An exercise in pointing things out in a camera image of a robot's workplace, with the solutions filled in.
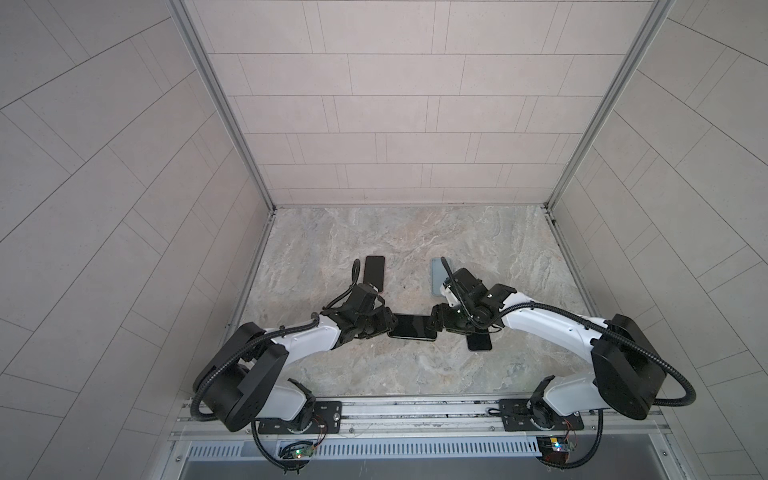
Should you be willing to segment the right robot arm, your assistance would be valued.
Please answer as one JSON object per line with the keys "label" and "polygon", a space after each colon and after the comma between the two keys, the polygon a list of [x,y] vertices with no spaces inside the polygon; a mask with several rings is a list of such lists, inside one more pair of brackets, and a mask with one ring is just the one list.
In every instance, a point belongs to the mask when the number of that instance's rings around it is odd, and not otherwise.
{"label": "right robot arm", "polygon": [[501,284],[472,293],[457,293],[445,284],[440,294],[446,301],[433,309],[433,316],[444,330],[463,335],[493,327],[519,330],[586,362],[586,368],[570,376],[545,377],[533,390],[526,412],[541,429],[552,429],[556,417],[581,411],[613,410],[644,420],[654,406],[677,404],[657,397],[673,367],[629,317],[584,317]]}

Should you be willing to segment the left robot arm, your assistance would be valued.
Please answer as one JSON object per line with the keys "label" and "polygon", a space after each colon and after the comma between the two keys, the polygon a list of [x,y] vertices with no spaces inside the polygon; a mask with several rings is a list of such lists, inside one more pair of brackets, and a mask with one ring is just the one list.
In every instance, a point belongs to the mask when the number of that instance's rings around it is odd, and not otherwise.
{"label": "left robot arm", "polygon": [[237,432],[257,419],[308,423],[311,392],[282,377],[284,368],[311,355],[329,352],[352,340],[388,333],[397,325],[391,309],[368,313],[350,307],[311,314],[302,325],[265,330],[253,322],[239,327],[193,382],[191,417],[220,421]]}

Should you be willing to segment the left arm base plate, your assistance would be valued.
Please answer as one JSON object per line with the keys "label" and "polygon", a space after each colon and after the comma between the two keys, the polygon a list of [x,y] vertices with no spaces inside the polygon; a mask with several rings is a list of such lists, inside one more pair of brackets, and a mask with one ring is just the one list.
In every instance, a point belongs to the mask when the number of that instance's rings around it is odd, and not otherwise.
{"label": "left arm base plate", "polygon": [[341,414],[340,401],[310,401],[291,420],[260,419],[257,431],[260,435],[337,434]]}

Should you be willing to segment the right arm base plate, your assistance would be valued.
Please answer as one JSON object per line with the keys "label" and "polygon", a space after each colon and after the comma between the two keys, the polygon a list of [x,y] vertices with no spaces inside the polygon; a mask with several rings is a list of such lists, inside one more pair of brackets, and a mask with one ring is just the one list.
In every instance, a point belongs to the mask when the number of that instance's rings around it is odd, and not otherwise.
{"label": "right arm base plate", "polygon": [[546,402],[528,399],[501,399],[500,417],[507,432],[541,432],[584,429],[582,417],[577,414],[561,416]]}

